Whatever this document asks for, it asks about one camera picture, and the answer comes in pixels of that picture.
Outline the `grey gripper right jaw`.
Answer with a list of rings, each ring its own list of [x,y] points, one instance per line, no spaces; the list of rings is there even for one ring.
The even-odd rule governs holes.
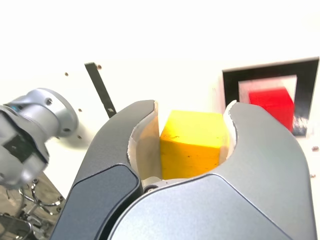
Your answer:
[[[310,171],[296,138],[263,108],[225,113],[231,155],[212,171],[144,194],[111,240],[315,240]]]

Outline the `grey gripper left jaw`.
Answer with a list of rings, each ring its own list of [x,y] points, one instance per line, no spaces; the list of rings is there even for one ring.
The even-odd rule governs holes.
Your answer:
[[[51,234],[52,240],[106,240],[123,211],[140,197],[142,181],[130,164],[134,128],[155,113],[141,100],[111,117],[93,138]]]

